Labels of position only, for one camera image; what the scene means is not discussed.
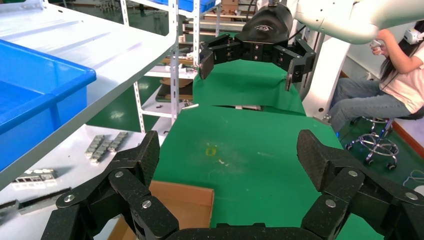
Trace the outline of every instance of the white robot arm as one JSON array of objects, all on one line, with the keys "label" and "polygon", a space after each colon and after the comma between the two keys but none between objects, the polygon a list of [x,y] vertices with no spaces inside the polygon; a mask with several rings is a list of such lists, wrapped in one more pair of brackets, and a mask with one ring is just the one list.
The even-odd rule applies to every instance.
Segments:
[{"label": "white robot arm", "polygon": [[[379,30],[424,20],[423,0],[283,0],[309,29],[350,44],[371,42]],[[257,9],[268,4],[258,0]]]}]

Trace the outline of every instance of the logo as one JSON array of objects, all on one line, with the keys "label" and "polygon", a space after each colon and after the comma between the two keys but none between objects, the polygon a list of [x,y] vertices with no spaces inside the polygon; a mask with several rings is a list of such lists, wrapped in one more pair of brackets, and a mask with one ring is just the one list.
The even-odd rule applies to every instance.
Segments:
[{"label": "logo", "polygon": [[264,31],[264,32],[268,32],[269,30],[274,30],[274,28],[268,25],[258,25],[258,26],[255,26],[254,28],[258,31]]}]

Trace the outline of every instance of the hand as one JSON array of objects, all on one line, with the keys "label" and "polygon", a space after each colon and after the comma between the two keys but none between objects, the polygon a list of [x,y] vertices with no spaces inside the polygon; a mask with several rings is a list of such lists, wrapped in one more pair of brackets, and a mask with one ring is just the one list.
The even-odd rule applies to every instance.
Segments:
[{"label": "hand", "polygon": [[386,58],[389,56],[389,51],[387,50],[386,45],[382,44],[381,46],[371,47],[372,54],[374,55],[383,55]]},{"label": "hand", "polygon": [[383,41],[386,41],[388,38],[394,38],[393,33],[389,29],[379,31],[378,35],[375,37],[375,39]]}]

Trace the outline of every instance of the green table surface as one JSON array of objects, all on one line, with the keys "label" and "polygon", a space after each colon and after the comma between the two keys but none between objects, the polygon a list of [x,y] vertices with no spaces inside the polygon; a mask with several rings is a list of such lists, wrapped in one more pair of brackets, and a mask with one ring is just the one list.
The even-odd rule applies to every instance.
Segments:
[{"label": "green table surface", "polygon": [[[305,116],[204,105],[182,110],[162,145],[154,178],[214,189],[211,227],[299,227],[320,195],[297,158],[302,129],[341,148],[329,126]],[[337,239],[360,238],[383,239],[352,215]]]}]

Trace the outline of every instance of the blue plastic bin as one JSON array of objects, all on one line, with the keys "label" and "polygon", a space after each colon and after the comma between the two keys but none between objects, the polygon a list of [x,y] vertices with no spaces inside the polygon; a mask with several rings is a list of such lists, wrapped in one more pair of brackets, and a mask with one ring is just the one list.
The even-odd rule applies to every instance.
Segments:
[{"label": "blue plastic bin", "polygon": [[95,80],[91,68],[0,40],[0,171],[86,108]]},{"label": "blue plastic bin", "polygon": [[[153,0],[157,4],[168,5],[168,0]],[[187,12],[193,12],[193,1],[192,0],[179,0],[178,8]],[[200,0],[200,12],[206,12],[207,10],[215,6],[215,0]]]}]

